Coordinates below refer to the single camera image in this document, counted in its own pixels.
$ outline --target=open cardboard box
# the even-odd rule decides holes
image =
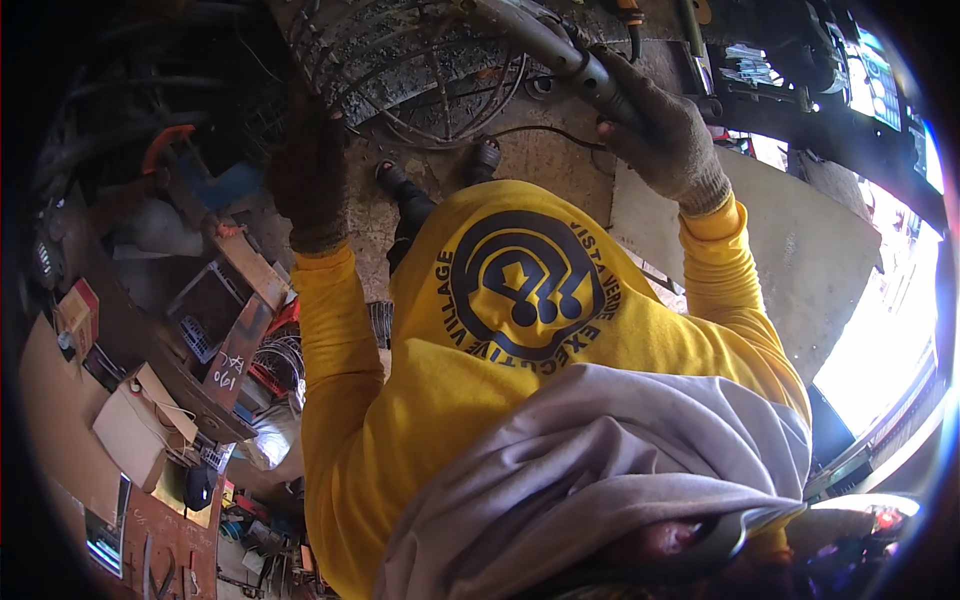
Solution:
[[[139,392],[131,386],[134,380]],[[151,493],[163,472],[166,450],[179,452],[192,445],[197,425],[144,363],[107,398],[93,431],[113,462],[141,490]]]

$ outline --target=gray cloth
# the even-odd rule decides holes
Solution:
[[[406,507],[377,600],[496,600],[645,524],[801,502],[810,431],[722,377],[576,364]]]

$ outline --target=person's right hand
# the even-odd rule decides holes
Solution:
[[[690,216],[710,214],[730,193],[713,140],[696,105],[663,91],[609,48],[591,49],[616,79],[644,122],[637,131],[620,123],[597,125],[600,139],[655,192]]]

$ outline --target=black slipper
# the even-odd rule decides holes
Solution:
[[[397,166],[395,160],[385,158],[376,164],[373,171],[373,178],[376,184],[387,196],[394,197],[394,192],[402,183],[407,181],[407,174]]]
[[[473,154],[467,163],[464,176],[467,186],[493,180],[493,172],[500,165],[500,145],[492,135],[485,135],[473,146]]]

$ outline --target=hand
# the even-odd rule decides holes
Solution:
[[[600,139],[627,162],[655,192],[700,216],[720,207],[730,193],[713,140],[696,105],[665,92],[607,48],[593,51],[633,103],[645,123],[642,132],[603,122]]]
[[[320,98],[291,104],[287,143],[271,158],[267,187],[277,212],[293,223],[290,247],[324,253],[347,237],[344,115]]]

